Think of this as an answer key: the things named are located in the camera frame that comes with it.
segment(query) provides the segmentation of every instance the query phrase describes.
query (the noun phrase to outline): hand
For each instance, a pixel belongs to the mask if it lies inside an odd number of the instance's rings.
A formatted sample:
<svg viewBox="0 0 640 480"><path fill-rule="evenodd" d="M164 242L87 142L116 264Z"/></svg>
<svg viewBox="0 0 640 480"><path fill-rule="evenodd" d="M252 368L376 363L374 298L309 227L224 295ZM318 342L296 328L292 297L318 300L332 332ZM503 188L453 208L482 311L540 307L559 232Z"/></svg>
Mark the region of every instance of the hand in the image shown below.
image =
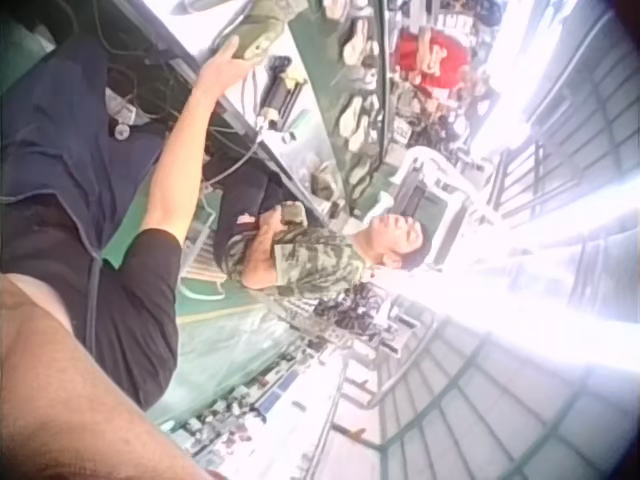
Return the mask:
<svg viewBox="0 0 640 480"><path fill-rule="evenodd" d="M238 83L254 67L254 62L233 58L239 39L231 36L200 69L194 91L215 103L227 89Z"/></svg>
<svg viewBox="0 0 640 480"><path fill-rule="evenodd" d="M278 233L286 230L286 226L282 224L282 207L277 207L260 215L260 229L268 229L272 233Z"/></svg>

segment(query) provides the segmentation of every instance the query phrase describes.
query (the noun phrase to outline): red shirt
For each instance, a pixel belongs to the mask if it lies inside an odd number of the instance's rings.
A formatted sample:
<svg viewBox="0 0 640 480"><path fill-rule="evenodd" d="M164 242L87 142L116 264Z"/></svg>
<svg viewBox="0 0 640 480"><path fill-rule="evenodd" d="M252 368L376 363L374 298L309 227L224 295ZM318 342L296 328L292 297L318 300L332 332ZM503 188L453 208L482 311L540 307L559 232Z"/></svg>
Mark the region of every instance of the red shirt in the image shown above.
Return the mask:
<svg viewBox="0 0 640 480"><path fill-rule="evenodd" d="M461 68L471 62L469 50L455 38L432 30L429 51L431 59L428 71L420 72L422 79L419 86L445 89L457 87L462 80ZM417 55L418 36L402 32L396 50L397 65L404 72L415 72Z"/></svg>

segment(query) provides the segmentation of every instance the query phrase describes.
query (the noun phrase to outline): navy shirt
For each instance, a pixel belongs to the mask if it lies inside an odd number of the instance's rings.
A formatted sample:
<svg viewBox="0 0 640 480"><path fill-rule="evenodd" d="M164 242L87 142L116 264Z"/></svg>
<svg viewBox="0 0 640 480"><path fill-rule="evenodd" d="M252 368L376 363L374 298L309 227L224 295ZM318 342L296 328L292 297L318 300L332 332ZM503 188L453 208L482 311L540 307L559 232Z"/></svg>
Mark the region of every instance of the navy shirt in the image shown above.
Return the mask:
<svg viewBox="0 0 640 480"><path fill-rule="evenodd" d="M85 344L92 257L53 195L0 206L0 271L34 277L61 297ZM175 288L181 246L164 230L140 232L122 264L100 271L94 359L143 410L165 392L177 365Z"/></svg>

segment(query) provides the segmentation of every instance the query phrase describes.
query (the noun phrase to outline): wire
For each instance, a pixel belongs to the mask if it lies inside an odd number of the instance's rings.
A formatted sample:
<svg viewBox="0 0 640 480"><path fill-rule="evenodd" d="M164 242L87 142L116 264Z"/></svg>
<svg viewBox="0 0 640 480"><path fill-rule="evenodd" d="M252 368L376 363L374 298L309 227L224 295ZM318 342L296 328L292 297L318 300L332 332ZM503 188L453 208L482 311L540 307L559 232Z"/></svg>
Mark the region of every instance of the wire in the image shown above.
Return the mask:
<svg viewBox="0 0 640 480"><path fill-rule="evenodd" d="M71 28L73 29L73 33L78 32L78 22L76 21L76 15L73 13L73 10L69 6L67 2L64 0L55 0L55 2L62 8L67 15L69 15L69 19L71 20Z"/></svg>
<svg viewBox="0 0 640 480"><path fill-rule="evenodd" d="M111 47L107 40L104 38L104 34L102 33L102 26L100 24L100 15L98 14L98 0L93 0L93 15L96 20L96 30L98 32L98 36L100 37L100 41L104 48L114 55L146 55L146 52L142 50L118 50L116 48Z"/></svg>
<svg viewBox="0 0 640 480"><path fill-rule="evenodd" d="M238 160L232 167L227 169L227 171L225 171L225 172L221 173L220 175L218 175L217 177L214 177L211 180L209 180L206 183L206 185L208 187L211 187L214 183L219 182L223 178L231 175L233 172L235 172L237 169L239 169L242 165L244 165L247 162L247 160L249 160L251 158L251 155L253 154L253 152L255 152L257 150L259 144L260 144L260 136L258 135L258 138L256 139L256 143L253 144L253 146L249 149L249 151L245 154L244 157L242 157L240 160Z"/></svg>

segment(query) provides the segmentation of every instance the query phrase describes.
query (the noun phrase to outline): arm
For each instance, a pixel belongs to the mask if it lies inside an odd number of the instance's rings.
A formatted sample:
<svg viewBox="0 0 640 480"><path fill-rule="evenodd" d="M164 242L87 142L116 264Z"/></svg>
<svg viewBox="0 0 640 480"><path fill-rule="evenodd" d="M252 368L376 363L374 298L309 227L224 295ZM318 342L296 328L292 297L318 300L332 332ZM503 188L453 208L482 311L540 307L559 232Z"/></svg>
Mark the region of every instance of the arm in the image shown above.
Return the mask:
<svg viewBox="0 0 640 480"><path fill-rule="evenodd" d="M202 67L151 179L142 230L166 230L184 242L198 203L209 118L218 98L252 67L232 58L237 46L237 37L232 37Z"/></svg>
<svg viewBox="0 0 640 480"><path fill-rule="evenodd" d="M282 210L276 207L260 217L258 235L247 250L242 272L242 284L251 290L272 287L278 281L276 264L271 253L273 237L284 229Z"/></svg>
<svg viewBox="0 0 640 480"><path fill-rule="evenodd" d="M0 303L8 478L208 478L60 322L4 278Z"/></svg>

